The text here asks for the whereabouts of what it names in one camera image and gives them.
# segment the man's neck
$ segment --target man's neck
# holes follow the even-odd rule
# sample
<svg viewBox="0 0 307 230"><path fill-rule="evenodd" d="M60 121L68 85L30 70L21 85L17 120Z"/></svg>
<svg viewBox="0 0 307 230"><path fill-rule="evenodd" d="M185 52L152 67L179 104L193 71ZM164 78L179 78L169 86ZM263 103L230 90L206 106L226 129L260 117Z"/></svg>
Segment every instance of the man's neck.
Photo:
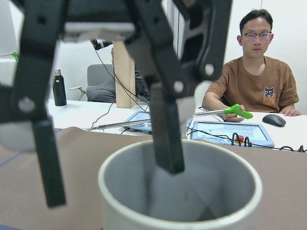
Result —
<svg viewBox="0 0 307 230"><path fill-rule="evenodd" d="M250 58L243 56L243 66L252 75L259 76L263 73L265 67L264 56Z"/></svg>

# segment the wooden post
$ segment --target wooden post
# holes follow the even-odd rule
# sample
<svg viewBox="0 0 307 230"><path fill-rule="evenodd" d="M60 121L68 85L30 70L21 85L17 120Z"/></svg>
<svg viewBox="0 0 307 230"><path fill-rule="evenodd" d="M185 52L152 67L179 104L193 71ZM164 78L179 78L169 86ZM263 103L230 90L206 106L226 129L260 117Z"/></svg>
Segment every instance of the wooden post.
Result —
<svg viewBox="0 0 307 230"><path fill-rule="evenodd" d="M117 80L127 88L125 90L118 82L115 82L117 108L132 108L135 105L135 96L131 94L135 94L134 61L123 42L113 42L113 54Z"/></svg>

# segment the cup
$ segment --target cup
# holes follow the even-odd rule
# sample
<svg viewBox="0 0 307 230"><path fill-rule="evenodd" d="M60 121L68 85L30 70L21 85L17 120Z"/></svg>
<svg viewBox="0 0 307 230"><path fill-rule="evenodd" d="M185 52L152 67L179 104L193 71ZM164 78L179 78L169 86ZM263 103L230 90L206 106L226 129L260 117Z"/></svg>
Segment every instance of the cup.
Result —
<svg viewBox="0 0 307 230"><path fill-rule="evenodd" d="M153 141L126 146L102 164L104 230L251 230L262 196L258 173L235 153L182 140L185 170L155 163Z"/></svg>

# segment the black hair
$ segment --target black hair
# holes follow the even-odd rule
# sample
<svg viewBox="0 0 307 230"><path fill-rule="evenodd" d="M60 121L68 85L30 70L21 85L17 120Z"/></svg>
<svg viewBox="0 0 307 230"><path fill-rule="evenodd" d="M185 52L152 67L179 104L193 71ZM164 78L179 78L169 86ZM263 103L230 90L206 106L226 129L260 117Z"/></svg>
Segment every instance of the black hair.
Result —
<svg viewBox="0 0 307 230"><path fill-rule="evenodd" d="M261 9L261 10L252 10L251 12L249 12L244 18L242 18L241 22L240 22L240 33L242 34L242 30L244 25L249 22L250 20L253 20L255 18L264 18L271 27L273 27L273 18L270 15L270 13L265 10L265 9Z"/></svg>

